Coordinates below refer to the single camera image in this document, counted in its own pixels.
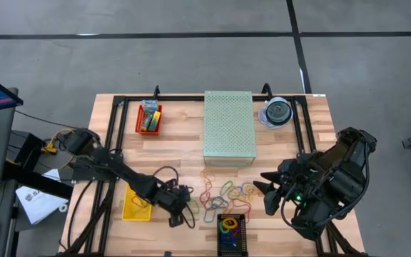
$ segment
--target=wooden table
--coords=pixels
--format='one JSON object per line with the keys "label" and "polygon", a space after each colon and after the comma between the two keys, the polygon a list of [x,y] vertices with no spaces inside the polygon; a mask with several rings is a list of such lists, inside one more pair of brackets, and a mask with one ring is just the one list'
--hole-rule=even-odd
{"label": "wooden table", "polygon": [[[107,133],[113,97],[113,94],[96,96],[89,128],[99,134],[101,138],[105,138]],[[306,98],[317,149],[319,151],[327,150],[335,143],[335,130],[328,101],[324,96],[307,95]],[[295,158],[298,153],[293,121],[280,129],[269,130],[258,121],[257,112],[260,107],[264,106],[264,103],[255,102],[257,157],[254,164],[250,167],[238,168],[204,166],[203,102],[162,101],[160,104],[163,105],[161,133],[159,136],[152,137],[135,133],[139,102],[130,102],[122,147],[124,161],[134,170],[147,174],[152,174],[157,168],[165,165],[177,168],[181,176],[180,183],[194,187],[192,198],[198,203],[200,203],[198,198],[204,191],[204,179],[200,176],[201,171],[215,175],[211,194],[218,196],[226,181],[231,180],[235,185],[253,180],[263,181],[259,175],[260,172],[275,171],[283,159]],[[304,133],[305,149],[309,149],[300,106],[298,109]],[[120,113],[117,114],[117,117],[112,146],[115,145]],[[167,180],[171,178],[171,173],[170,171],[162,171],[158,177]],[[80,182],[74,186],[61,239],[63,244],[66,244],[72,209],[85,185],[86,182]],[[116,184],[106,256],[162,256],[165,251],[171,251],[174,256],[216,256],[216,222],[205,223],[203,221],[204,208],[201,208],[200,213],[196,215],[194,229],[189,229],[187,225],[169,228],[169,214],[158,207],[153,209],[152,219],[149,222],[122,221],[125,187],[124,181],[119,181]],[[73,240],[88,223],[95,188],[96,182],[90,186],[80,202],[71,233]],[[274,216],[265,214],[262,197],[253,197],[251,204],[250,222],[247,224],[250,256],[316,256],[314,242],[302,238],[284,224],[279,213]],[[235,208],[233,213],[243,213],[246,210],[246,208]],[[294,205],[287,204],[285,212],[288,219],[293,215],[293,211]],[[344,220],[335,221],[335,224],[352,246],[359,251],[364,251],[354,211],[349,213]],[[97,251],[100,232],[101,222],[96,227],[93,251]]]}

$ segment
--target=black floor line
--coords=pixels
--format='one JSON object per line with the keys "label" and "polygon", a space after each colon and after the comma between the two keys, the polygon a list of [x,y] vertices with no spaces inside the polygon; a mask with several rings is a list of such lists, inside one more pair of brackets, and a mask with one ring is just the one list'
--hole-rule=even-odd
{"label": "black floor line", "polygon": [[305,63],[303,43],[301,42],[299,37],[298,20],[296,19],[296,13],[294,11],[293,0],[286,0],[286,4],[288,6],[288,13],[290,14],[290,23],[293,30],[294,45],[296,47],[296,56],[298,57],[299,69],[301,71],[300,75],[303,80],[304,93],[311,94],[312,88],[310,87],[307,64]]}
{"label": "black floor line", "polygon": [[404,37],[411,36],[411,31],[381,32],[300,32],[300,37]]}
{"label": "black floor line", "polygon": [[315,38],[315,37],[411,37],[411,31],[395,32],[286,32],[286,31],[208,31],[124,34],[0,34],[0,40],[42,39],[207,39],[207,38]]}
{"label": "black floor line", "polygon": [[127,34],[14,34],[0,35],[0,39],[204,39],[204,38],[264,38],[291,37],[291,32],[241,31],[241,32],[178,32],[178,33],[127,33]]}

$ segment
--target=tape roll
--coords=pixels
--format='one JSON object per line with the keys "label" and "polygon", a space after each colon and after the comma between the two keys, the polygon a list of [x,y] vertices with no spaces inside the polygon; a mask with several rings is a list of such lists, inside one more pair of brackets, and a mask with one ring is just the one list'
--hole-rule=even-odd
{"label": "tape roll", "polygon": [[268,129],[278,129],[293,117],[293,110],[286,99],[274,97],[258,112],[258,119]]}
{"label": "tape roll", "polygon": [[60,206],[59,211],[62,213],[67,212],[69,209],[69,206],[67,204],[63,204],[62,206]]}

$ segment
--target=white paper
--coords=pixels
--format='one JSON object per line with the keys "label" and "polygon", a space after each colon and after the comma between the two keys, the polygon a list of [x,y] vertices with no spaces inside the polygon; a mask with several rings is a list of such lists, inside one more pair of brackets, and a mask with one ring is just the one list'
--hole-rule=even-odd
{"label": "white paper", "polygon": [[[60,176],[57,169],[52,169],[46,172],[43,176],[60,181]],[[47,193],[43,193],[39,190],[22,186],[16,191],[19,197],[20,203],[25,209],[26,215],[29,218],[31,224],[37,224],[48,215],[52,214],[61,205],[68,202],[68,200],[51,196]]]}

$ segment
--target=green item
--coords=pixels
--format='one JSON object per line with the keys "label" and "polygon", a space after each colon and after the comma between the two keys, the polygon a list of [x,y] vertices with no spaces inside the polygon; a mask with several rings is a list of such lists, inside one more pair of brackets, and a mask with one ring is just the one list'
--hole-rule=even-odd
{"label": "green item", "polygon": [[150,122],[151,122],[152,118],[153,118],[153,113],[146,112],[146,118],[142,122],[141,131],[147,131],[147,128],[150,125]]}
{"label": "green item", "polygon": [[156,126],[158,125],[160,115],[161,115],[161,113],[159,111],[155,111],[153,113],[153,117],[151,119],[150,125],[148,126],[148,131],[155,131],[156,130]]}

